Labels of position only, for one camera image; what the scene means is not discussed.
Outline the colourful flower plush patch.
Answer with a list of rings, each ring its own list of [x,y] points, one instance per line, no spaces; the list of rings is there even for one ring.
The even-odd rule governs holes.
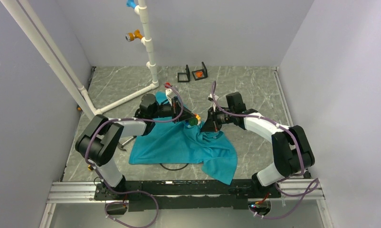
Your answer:
[[[201,124],[201,117],[195,114],[192,118],[186,120],[186,124],[189,126],[199,126]]]

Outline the black square frame holder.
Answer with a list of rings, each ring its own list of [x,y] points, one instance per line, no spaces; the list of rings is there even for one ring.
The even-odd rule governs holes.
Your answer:
[[[202,69],[192,71],[192,76],[195,81],[208,78],[208,70],[204,62],[201,63]]]

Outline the teal t-shirt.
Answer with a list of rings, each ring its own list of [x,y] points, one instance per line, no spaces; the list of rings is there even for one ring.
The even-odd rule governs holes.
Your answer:
[[[151,109],[140,108],[140,118],[156,120],[154,128],[145,136],[139,136],[133,145],[130,164],[180,164],[202,163],[202,171],[224,184],[231,184],[237,168],[237,152],[222,131],[201,132],[201,126],[185,122],[171,122],[176,114],[167,117],[151,110],[161,107],[165,100],[162,92],[156,93],[157,104]]]

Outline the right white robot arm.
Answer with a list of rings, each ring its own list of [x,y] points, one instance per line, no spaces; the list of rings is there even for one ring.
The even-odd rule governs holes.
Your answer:
[[[208,99],[214,104],[208,110],[201,132],[218,132],[224,124],[231,123],[258,134],[272,144],[273,162],[252,176],[256,181],[251,183],[251,192],[256,197],[263,197],[275,182],[302,174],[314,165],[315,158],[301,126],[282,125],[255,109],[247,109],[239,92],[226,95],[226,107],[215,103],[215,94],[210,94]]]

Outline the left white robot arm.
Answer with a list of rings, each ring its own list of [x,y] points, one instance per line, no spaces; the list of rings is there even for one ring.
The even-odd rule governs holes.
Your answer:
[[[181,104],[178,97],[169,99],[167,104],[159,104],[153,94],[142,97],[133,118],[109,119],[102,114],[93,117],[75,143],[75,150],[98,174],[107,186],[107,194],[118,200],[125,195],[126,179],[118,170],[113,159],[121,138],[148,135],[156,123],[185,122],[199,125],[200,120]]]

